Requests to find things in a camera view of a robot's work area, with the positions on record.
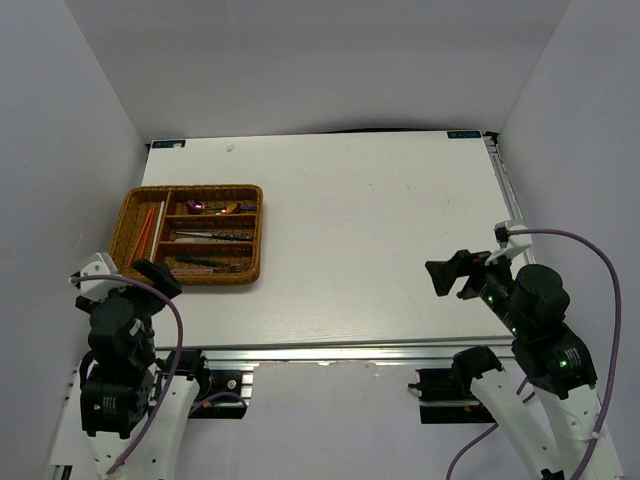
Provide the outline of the fork with pink handle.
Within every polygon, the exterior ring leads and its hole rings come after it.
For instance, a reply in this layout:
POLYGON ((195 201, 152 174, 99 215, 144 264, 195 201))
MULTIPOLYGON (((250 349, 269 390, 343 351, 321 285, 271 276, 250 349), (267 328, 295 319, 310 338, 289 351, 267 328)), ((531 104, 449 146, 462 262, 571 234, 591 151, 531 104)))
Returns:
POLYGON ((231 267, 203 267, 203 268, 196 268, 195 266, 192 266, 190 268, 184 268, 184 267, 179 267, 179 268, 172 268, 171 269, 171 273, 174 276, 178 276, 178 275, 190 275, 190 276, 195 276, 195 275, 201 275, 201 276, 237 276, 237 275, 244 275, 248 272, 248 270, 246 268, 240 268, 239 266, 231 266, 231 267))

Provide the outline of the rainbow spoon ornate handle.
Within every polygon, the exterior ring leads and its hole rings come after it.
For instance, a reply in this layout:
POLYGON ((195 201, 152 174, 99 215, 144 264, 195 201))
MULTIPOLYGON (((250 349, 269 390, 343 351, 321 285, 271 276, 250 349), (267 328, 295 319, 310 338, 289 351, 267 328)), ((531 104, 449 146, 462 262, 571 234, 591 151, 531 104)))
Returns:
POLYGON ((242 203, 229 203, 224 207, 214 209, 214 213, 216 215, 255 213, 256 211, 257 211, 257 207, 255 205, 242 204, 242 203))

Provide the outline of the knife with brown marbled handle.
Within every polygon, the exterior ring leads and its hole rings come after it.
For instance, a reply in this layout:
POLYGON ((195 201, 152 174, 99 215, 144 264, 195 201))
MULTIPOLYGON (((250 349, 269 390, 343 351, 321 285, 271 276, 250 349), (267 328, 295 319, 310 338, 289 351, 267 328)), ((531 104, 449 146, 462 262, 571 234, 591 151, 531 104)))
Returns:
POLYGON ((209 239, 221 240, 221 241, 251 242, 254 240, 252 235, 214 232, 214 231, 178 230, 176 234, 189 236, 189 237, 197 237, 197 238, 209 238, 209 239))

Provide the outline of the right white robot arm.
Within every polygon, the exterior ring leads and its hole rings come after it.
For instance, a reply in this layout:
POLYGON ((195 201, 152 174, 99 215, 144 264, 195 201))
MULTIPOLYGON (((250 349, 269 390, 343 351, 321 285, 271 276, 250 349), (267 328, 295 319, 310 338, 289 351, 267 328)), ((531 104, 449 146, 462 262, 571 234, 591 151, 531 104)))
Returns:
POLYGON ((480 299, 514 337, 512 353, 546 413, 548 431, 509 386, 503 365, 487 346, 454 356, 451 384, 459 396, 476 398, 488 410, 528 477, 621 478, 591 355, 565 322, 570 298, 561 276, 539 264, 513 273, 508 257, 467 250, 446 261, 428 261, 425 268, 440 297, 465 279, 458 298, 480 299))

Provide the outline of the rainbow spoon plain handle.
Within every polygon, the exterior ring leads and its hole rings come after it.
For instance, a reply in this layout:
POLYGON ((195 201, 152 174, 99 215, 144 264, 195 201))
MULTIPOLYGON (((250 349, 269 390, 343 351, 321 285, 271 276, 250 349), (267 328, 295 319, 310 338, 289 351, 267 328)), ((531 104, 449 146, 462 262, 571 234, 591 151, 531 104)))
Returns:
POLYGON ((202 212, 206 209, 205 203, 199 200, 188 200, 186 206, 191 212, 202 212))

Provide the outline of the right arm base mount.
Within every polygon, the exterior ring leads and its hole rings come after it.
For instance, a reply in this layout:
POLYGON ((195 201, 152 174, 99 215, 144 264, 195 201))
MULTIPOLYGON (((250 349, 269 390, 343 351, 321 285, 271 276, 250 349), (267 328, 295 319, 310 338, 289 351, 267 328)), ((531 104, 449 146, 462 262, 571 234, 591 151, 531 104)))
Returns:
POLYGON ((492 424, 488 409, 454 378, 450 369, 426 368, 416 371, 417 379, 408 390, 418 398, 423 425, 492 424))

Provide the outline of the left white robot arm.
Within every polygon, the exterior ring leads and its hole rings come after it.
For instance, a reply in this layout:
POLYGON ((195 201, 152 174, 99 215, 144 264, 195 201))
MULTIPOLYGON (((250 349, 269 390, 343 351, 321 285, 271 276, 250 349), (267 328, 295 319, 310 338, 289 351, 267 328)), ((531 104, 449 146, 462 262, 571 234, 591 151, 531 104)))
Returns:
POLYGON ((155 348, 153 317, 182 292, 164 262, 134 262, 121 275, 107 253, 72 274, 76 307, 89 316, 80 366, 81 426, 101 479, 172 479, 190 411, 211 387, 205 355, 177 344, 166 359, 155 348))

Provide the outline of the knife with green marbled handle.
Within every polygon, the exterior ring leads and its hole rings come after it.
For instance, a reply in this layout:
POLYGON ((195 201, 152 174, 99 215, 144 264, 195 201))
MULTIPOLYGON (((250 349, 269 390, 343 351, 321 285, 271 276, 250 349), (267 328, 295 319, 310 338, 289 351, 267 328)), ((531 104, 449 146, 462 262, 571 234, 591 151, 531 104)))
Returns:
POLYGON ((195 242, 195 243, 163 242, 162 247, 164 247, 167 250, 183 249, 183 250, 193 250, 193 251, 205 251, 205 250, 247 251, 253 248, 253 244, 249 242, 195 242))

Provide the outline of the white chopstick thick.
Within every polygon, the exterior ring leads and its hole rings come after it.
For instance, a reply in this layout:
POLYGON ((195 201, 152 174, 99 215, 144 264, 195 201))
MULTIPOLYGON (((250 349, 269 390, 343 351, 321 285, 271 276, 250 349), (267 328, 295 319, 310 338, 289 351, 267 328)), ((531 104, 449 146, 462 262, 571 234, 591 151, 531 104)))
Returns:
POLYGON ((159 206, 159 211, 158 211, 158 215, 156 218, 156 223, 155 223, 155 230, 154 230, 154 235, 153 235, 153 239, 152 239, 152 243, 151 243, 151 250, 150 250, 150 255, 149 255, 149 260, 153 261, 155 258, 155 252, 157 249, 157 244, 159 241, 159 236, 160 236, 160 232, 161 232, 161 228, 162 228, 162 219, 163 219, 163 215, 164 215, 164 209, 165 209, 165 201, 161 201, 160 206, 159 206))

